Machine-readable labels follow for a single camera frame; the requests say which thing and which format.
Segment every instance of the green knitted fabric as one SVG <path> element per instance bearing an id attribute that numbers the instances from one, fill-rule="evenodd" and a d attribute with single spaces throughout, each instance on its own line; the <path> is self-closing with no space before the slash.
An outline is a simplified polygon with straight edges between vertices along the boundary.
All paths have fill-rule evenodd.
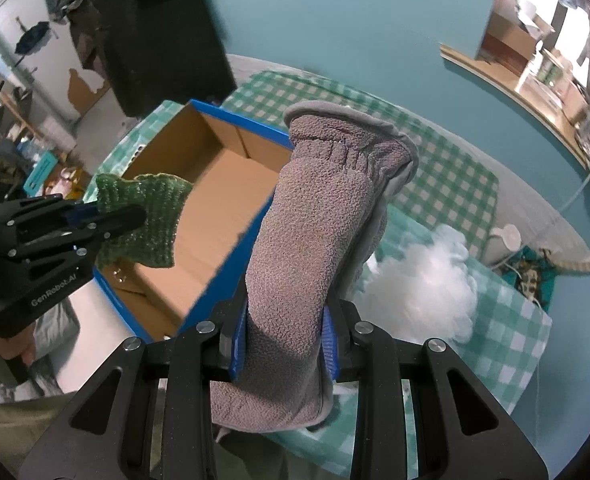
<path id="1" fill-rule="evenodd" d="M 97 175 L 97 207 L 101 213 L 126 205 L 146 210 L 139 229 L 102 244 L 96 265 L 100 269 L 126 258 L 147 267 L 172 267 L 173 243 L 184 203 L 193 185 L 169 174 L 139 175 L 135 180 L 103 173 Z"/>

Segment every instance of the silver screw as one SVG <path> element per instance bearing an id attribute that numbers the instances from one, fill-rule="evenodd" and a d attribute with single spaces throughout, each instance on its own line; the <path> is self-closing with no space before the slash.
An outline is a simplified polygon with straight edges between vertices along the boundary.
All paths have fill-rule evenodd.
<path id="1" fill-rule="evenodd" d="M 129 352 L 131 350 L 137 350 L 141 346 L 141 339 L 137 336 L 129 337 L 124 339 L 121 347 L 126 351 Z"/>
<path id="2" fill-rule="evenodd" d="M 428 348 L 433 352 L 444 352 L 444 350 L 446 350 L 446 343 L 441 339 L 430 339 L 428 342 Z"/>
<path id="3" fill-rule="evenodd" d="M 373 331 L 373 325 L 368 321 L 358 321 L 355 323 L 355 332 L 358 334 L 370 334 Z"/>
<path id="4" fill-rule="evenodd" d="M 200 334 L 210 334 L 215 330 L 215 323 L 207 319 L 206 321 L 198 322 L 197 325 L 195 325 L 195 328 Z"/>

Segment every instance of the wooden shelf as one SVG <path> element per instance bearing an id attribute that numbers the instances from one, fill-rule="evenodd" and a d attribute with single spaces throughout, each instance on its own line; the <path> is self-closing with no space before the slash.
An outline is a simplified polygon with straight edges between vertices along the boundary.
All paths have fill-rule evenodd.
<path id="1" fill-rule="evenodd" d="M 440 45 L 440 53 L 444 59 L 477 75 L 522 106 L 564 144 L 582 167 L 587 167 L 586 156 L 576 141 L 576 129 L 561 109 L 550 108 L 537 92 L 520 84 L 520 78 L 499 63 L 470 59 L 446 45 Z"/>

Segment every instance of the patterned cloth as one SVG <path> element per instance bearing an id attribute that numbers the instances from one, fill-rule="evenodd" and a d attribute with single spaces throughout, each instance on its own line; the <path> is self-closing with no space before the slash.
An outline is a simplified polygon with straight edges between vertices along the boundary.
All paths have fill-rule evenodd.
<path id="1" fill-rule="evenodd" d="M 91 179 L 86 193 L 84 202 L 93 202 L 97 200 L 96 176 L 100 173 L 110 173 L 122 176 L 128 169 L 133 159 L 141 150 L 158 134 L 169 121 L 175 117 L 183 108 L 172 101 L 164 101 L 146 119 L 135 126 L 119 144 L 108 154 L 104 161 L 99 165 L 95 175 Z"/>
<path id="2" fill-rule="evenodd" d="M 464 234 L 471 256 L 482 254 L 495 214 L 497 177 L 407 110 L 321 76 L 280 72 L 254 74 L 222 108 L 286 131 L 284 110 L 306 100 L 348 105 L 408 134 L 419 149 L 420 168 L 393 206 L 429 229 L 450 225 Z"/>
<path id="3" fill-rule="evenodd" d="M 375 254 L 379 261 L 387 256 L 400 260 L 409 244 L 431 242 L 428 229 L 389 206 L 389 224 Z M 551 319 L 475 258 L 468 259 L 467 267 L 478 285 L 473 336 L 464 345 L 453 344 L 453 349 L 511 413 L 544 352 Z M 357 288 L 363 287 L 369 274 L 369 267 L 364 265 Z M 403 381 L 402 386 L 408 477 L 415 478 L 417 440 L 412 402 L 408 383 Z M 268 437 L 332 473 L 348 476 L 355 443 L 357 394 L 336 395 L 334 400 L 331 415 L 314 430 L 282 431 Z"/>

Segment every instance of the white door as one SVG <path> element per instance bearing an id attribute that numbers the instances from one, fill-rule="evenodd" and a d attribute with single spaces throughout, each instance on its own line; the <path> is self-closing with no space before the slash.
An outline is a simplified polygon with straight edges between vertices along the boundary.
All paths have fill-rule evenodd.
<path id="1" fill-rule="evenodd" d="M 14 54 L 15 46 L 23 34 L 17 19 L 26 28 L 47 22 L 46 0 L 0 0 L 0 42 L 16 62 L 20 57 Z M 104 87 L 104 79 L 97 72 L 82 68 L 68 23 L 51 22 L 50 27 L 50 39 L 37 52 L 26 56 L 19 67 L 31 74 L 35 90 L 43 94 L 65 120 L 74 123 L 80 113 L 68 100 L 71 77 L 78 75 L 92 92 Z"/>

